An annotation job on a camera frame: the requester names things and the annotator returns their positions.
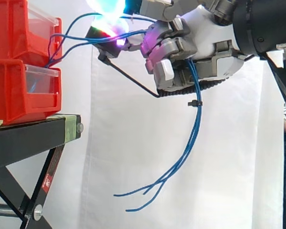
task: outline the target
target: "black cable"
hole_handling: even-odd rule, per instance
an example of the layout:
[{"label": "black cable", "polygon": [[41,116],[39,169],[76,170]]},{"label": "black cable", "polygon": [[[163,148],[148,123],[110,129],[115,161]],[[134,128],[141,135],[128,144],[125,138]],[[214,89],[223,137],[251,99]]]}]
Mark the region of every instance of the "black cable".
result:
[{"label": "black cable", "polygon": [[245,62],[247,62],[247,61],[249,61],[249,60],[251,60],[251,59],[253,59],[253,58],[255,58],[254,55],[248,56],[248,57],[245,59]]},{"label": "black cable", "polygon": [[122,69],[120,69],[118,66],[116,66],[115,64],[113,64],[109,58],[103,54],[99,55],[99,60],[102,61],[104,64],[111,66],[112,68],[114,68],[115,70],[117,70],[119,73],[121,73],[123,76],[125,76],[127,79],[131,80],[133,83],[135,83],[136,85],[138,85],[139,87],[141,87],[143,90],[145,90],[146,92],[148,92],[150,95],[152,95],[155,98],[160,98],[160,96],[154,92],[152,92],[151,90],[149,90],[147,87],[145,87],[143,84],[141,84],[140,82],[138,82],[137,80],[135,80],[134,78],[132,78],[129,74],[127,74],[126,72],[124,72]]},{"label": "black cable", "polygon": [[[106,55],[100,54],[99,55],[99,60],[101,62],[103,62],[104,64],[106,64],[108,66],[111,66],[112,68],[117,70],[119,73],[121,73],[127,79],[131,80],[133,83],[135,83],[137,86],[141,87],[143,90],[145,90],[147,93],[149,93],[150,95],[152,95],[155,98],[163,98],[163,97],[174,96],[174,95],[186,95],[186,94],[196,93],[196,87],[195,86],[191,86],[191,87],[187,87],[187,88],[184,88],[182,90],[174,91],[174,92],[167,92],[167,91],[164,91],[164,90],[157,90],[158,94],[156,94],[156,93],[152,92],[150,89],[148,89],[147,87],[145,87],[143,84],[138,82],[136,79],[132,78],[129,74],[124,72],[118,66],[113,64]],[[200,85],[201,91],[203,91],[203,90],[209,89],[211,87],[215,87],[216,85],[218,85],[218,84],[220,84],[220,83],[222,83],[224,81],[226,81],[226,80],[200,81],[199,85]]]}]

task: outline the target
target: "blue wire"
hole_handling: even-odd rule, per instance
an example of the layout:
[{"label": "blue wire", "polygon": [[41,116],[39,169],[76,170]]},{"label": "blue wire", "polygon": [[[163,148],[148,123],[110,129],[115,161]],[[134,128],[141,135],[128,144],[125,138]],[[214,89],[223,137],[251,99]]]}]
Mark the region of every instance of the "blue wire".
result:
[{"label": "blue wire", "polygon": [[[79,17],[77,17],[71,24],[70,26],[68,27],[67,29],[67,32],[66,32],[66,35],[68,35],[73,27],[73,25],[75,25],[75,23],[80,20],[81,18],[84,18],[84,17],[88,17],[88,16],[96,16],[96,15],[101,15],[99,13],[86,13],[86,14],[83,14]],[[128,16],[122,16],[121,18],[123,19],[133,19],[133,20],[138,20],[138,21],[148,21],[148,22],[151,22],[151,23],[155,23],[156,21],[154,20],[151,20],[151,19],[148,19],[148,18],[140,18],[140,17],[128,17]],[[53,60],[53,58],[57,55],[57,53],[59,52],[59,50],[61,49],[63,43],[65,42],[66,38],[64,38],[60,45],[58,46],[57,50],[55,51],[55,53],[52,55],[52,57],[50,57],[51,53],[50,53],[50,49],[51,49],[51,43],[52,43],[52,38],[50,39],[50,42],[49,42],[49,45],[48,45],[48,57],[49,57],[49,62],[51,62]]]},{"label": "blue wire", "polygon": [[[197,74],[197,70],[196,67],[194,65],[194,62],[192,59],[186,60],[187,64],[189,65],[189,68],[191,70],[192,76],[194,78],[194,82],[195,82],[195,88],[196,88],[196,94],[197,94],[197,100],[201,101],[201,89],[200,89],[200,85],[199,85],[199,80],[198,80],[198,74]],[[149,192],[154,186],[161,184],[161,186],[159,187],[158,191],[156,192],[156,194],[154,195],[154,197],[148,201],[145,205],[141,206],[140,208],[136,208],[136,209],[128,209],[126,210],[127,212],[136,212],[136,211],[140,211],[143,208],[147,207],[148,205],[150,205],[159,195],[159,193],[161,192],[164,184],[167,182],[167,180],[169,178],[171,178],[185,163],[185,161],[187,160],[187,158],[189,157],[193,146],[196,142],[196,139],[198,137],[198,133],[199,133],[199,129],[200,129],[200,123],[201,123],[201,117],[202,117],[202,107],[199,106],[198,107],[198,111],[197,111],[197,116],[196,116],[196,120],[195,120],[195,124],[193,126],[188,144],[185,148],[185,151],[183,153],[183,155],[180,157],[180,159],[164,174],[162,175],[155,183],[139,188],[135,191],[129,192],[129,193],[125,193],[125,194],[120,194],[120,195],[114,195],[115,197],[124,197],[124,196],[129,196],[132,195],[134,193],[137,193],[139,191],[145,190],[144,195]]]},{"label": "blue wire", "polygon": [[58,63],[59,61],[64,59],[73,49],[75,49],[77,47],[84,46],[84,45],[89,45],[89,44],[112,42],[112,41],[116,41],[116,40],[119,40],[119,39],[127,38],[127,37],[134,36],[134,35],[137,35],[137,34],[144,34],[144,33],[146,33],[145,30],[140,30],[140,31],[133,31],[133,32],[129,32],[129,33],[124,33],[124,34],[121,34],[121,35],[116,36],[116,37],[107,37],[107,38],[98,38],[98,39],[79,38],[79,37],[72,37],[72,36],[63,35],[63,34],[54,34],[52,36],[61,36],[61,37],[64,37],[64,38],[70,38],[70,39],[73,39],[73,40],[80,40],[80,41],[87,41],[87,42],[80,43],[80,44],[72,46],[61,58],[59,58],[57,60],[50,61],[46,65],[46,68],[48,68],[50,65],[52,65],[54,63]]}]

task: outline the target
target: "led light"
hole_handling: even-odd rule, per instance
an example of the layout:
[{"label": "led light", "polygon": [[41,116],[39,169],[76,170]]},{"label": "led light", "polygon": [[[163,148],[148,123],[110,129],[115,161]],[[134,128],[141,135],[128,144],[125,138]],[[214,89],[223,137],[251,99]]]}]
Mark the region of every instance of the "led light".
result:
[{"label": "led light", "polygon": [[[129,25],[125,19],[118,19],[114,24],[108,21],[104,16],[97,16],[92,22],[92,26],[103,31],[111,37],[115,37],[129,32]],[[117,40],[116,43],[119,46],[125,45],[126,39]]]},{"label": "led light", "polygon": [[118,20],[126,7],[125,0],[87,0],[87,3],[111,22]]}]

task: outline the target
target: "metal table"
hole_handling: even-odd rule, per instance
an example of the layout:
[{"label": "metal table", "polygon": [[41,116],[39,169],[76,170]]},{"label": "metal table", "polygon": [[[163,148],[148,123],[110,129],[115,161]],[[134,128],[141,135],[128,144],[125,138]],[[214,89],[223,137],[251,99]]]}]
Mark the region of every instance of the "metal table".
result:
[{"label": "metal table", "polygon": [[[20,229],[51,229],[42,209],[66,143],[81,137],[79,115],[55,115],[47,120],[0,127],[0,216],[17,217]],[[31,198],[6,166],[49,151]]]}]

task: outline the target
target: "red storage bin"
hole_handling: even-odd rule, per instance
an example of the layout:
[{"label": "red storage bin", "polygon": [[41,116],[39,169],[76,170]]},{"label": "red storage bin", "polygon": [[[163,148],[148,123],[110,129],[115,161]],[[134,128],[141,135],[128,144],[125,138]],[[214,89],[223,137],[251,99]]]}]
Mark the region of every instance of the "red storage bin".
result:
[{"label": "red storage bin", "polygon": [[[60,19],[28,5],[27,0],[0,0],[0,59],[20,59],[25,64],[44,67],[54,33],[61,33]],[[61,40],[52,40],[51,54]]]},{"label": "red storage bin", "polygon": [[0,60],[0,124],[43,120],[60,110],[60,69]]}]

